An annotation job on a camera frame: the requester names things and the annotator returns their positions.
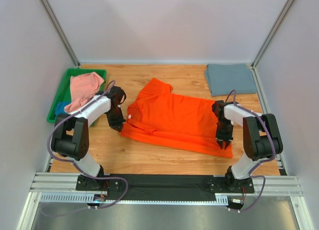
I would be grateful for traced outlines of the orange t shirt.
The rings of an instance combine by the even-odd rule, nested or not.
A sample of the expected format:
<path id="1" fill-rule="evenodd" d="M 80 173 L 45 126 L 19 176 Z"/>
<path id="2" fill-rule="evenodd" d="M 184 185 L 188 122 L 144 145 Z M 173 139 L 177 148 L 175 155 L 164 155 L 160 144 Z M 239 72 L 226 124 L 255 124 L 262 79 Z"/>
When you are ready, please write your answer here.
<path id="1" fill-rule="evenodd" d="M 218 119 L 214 100 L 173 94 L 173 87 L 151 79 L 127 108 L 121 135 L 136 141 L 232 158 L 232 147 L 215 138 Z"/>

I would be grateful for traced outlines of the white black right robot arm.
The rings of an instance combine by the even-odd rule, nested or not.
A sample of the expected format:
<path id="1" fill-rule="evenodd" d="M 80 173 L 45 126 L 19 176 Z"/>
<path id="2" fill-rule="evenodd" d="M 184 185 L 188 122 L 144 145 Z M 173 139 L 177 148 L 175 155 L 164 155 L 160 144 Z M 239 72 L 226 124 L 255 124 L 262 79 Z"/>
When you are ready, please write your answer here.
<path id="1" fill-rule="evenodd" d="M 234 123 L 243 128 L 244 153 L 227 169 L 224 177 L 226 188 L 247 184 L 250 175 L 265 162 L 272 161 L 283 151 L 283 143 L 276 117 L 273 114 L 258 114 L 237 102 L 216 101 L 212 112 L 217 117 L 216 142 L 223 150 L 233 141 Z"/>

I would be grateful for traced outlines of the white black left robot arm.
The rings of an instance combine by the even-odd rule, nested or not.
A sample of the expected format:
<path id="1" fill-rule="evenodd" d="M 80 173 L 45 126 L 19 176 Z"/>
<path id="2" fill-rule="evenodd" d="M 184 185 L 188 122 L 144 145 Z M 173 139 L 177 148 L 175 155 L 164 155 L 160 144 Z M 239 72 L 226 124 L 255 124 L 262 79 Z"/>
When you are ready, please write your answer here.
<path id="1" fill-rule="evenodd" d="M 89 126 L 106 115 L 109 127 L 121 132 L 125 119 L 121 104 L 126 94 L 96 95 L 81 109 L 56 119 L 48 138 L 48 152 L 61 162 L 70 162 L 85 177 L 107 180 L 104 170 L 89 153 Z"/>

